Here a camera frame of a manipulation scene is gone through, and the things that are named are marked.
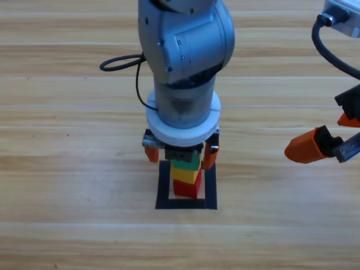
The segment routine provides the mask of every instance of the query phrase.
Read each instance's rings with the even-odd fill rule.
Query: cable connector
[[[324,23],[324,26],[327,27],[334,26],[338,23],[344,23],[349,20],[349,18],[349,12],[338,6],[332,6],[317,16],[317,19],[321,20]]]

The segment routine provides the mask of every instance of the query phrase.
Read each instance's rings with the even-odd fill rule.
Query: black tape
[[[215,165],[205,171],[205,199],[169,199],[170,161],[159,165],[159,183],[155,209],[211,209],[217,210],[217,185]]]
[[[206,209],[218,209],[215,164],[210,170],[205,171],[205,200]]]

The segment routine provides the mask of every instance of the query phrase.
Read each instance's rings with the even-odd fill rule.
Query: toy block
[[[181,161],[181,160],[172,160],[174,168],[177,169],[183,169],[183,170],[199,170],[199,164],[200,164],[200,154],[194,153],[192,155],[191,162]]]
[[[171,178],[172,180],[178,180],[184,183],[193,185],[196,181],[196,177],[200,170],[201,166],[199,164],[197,170],[183,170],[178,169],[171,165]]]
[[[201,178],[202,174],[201,170],[199,170],[194,184],[188,184],[178,180],[174,180],[174,194],[177,196],[197,199],[200,192]]]
[[[159,149],[145,147],[145,153],[149,159],[149,161],[153,163],[157,163],[159,161]]]
[[[214,166],[219,150],[220,150],[220,143],[216,152],[211,151],[211,145],[209,143],[206,144],[204,160],[202,162],[202,168],[204,170],[210,170]]]

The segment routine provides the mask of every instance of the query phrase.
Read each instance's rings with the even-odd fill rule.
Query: wooden surface
[[[136,2],[0,1],[0,269],[359,270],[359,158],[284,157],[313,127],[357,132],[336,125],[334,96],[358,82],[311,42],[323,0],[226,1],[236,49],[217,80],[218,211],[154,209],[136,70],[98,68],[140,52]],[[359,63],[358,40],[322,37]]]

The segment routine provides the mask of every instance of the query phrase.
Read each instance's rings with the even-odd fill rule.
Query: stacked blocks
[[[201,170],[199,170],[194,184],[188,184],[185,182],[174,180],[175,195],[197,199],[201,186],[201,178]]]
[[[171,178],[175,195],[197,199],[202,179],[200,154],[194,153],[189,163],[172,160]]]

